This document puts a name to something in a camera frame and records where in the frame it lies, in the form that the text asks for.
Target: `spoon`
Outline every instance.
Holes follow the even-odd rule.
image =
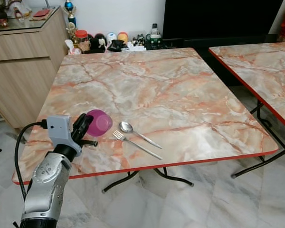
[[[132,125],[128,122],[125,122],[125,121],[121,121],[119,123],[119,128],[122,132],[125,132],[125,133],[136,133],[138,134],[140,137],[142,137],[145,141],[151,143],[153,146],[156,146],[160,149],[162,149],[162,147],[158,144],[156,144],[155,142],[153,142],[151,139],[147,138],[146,136],[142,135],[142,134],[139,134],[138,132],[134,131]]]

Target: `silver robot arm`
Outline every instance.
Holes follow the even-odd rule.
[[[81,154],[83,144],[97,142],[81,140],[93,120],[82,114],[70,131],[70,117],[47,118],[47,129],[55,149],[48,152],[33,172],[24,202],[20,228],[55,228],[60,216],[64,187],[69,178],[72,161]]]

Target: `trophy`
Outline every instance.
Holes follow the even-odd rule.
[[[78,40],[76,39],[75,32],[77,31],[77,28],[73,22],[69,22],[66,28],[71,40],[74,42],[74,44],[78,43]]]
[[[70,2],[70,0],[66,0],[65,6],[62,9],[67,14],[68,21],[74,23],[74,25],[76,26],[76,18],[74,16],[76,12],[76,6],[74,6],[73,3]]]

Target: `white tile floor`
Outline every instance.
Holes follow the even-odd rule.
[[[250,110],[256,99],[232,88]],[[285,138],[285,128],[263,108],[263,115]],[[22,214],[22,197],[11,182],[15,140],[0,123],[0,228],[11,228]],[[211,162],[168,169],[194,182],[166,180],[142,171],[106,194],[101,189],[125,174],[70,180],[59,228],[285,228],[285,156],[237,179],[230,175],[258,158]]]

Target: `pink cup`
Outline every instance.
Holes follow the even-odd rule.
[[[89,129],[87,130],[87,133],[91,136],[101,136],[112,127],[113,121],[111,117],[104,111],[94,109],[88,112],[86,115],[91,115],[94,117]]]

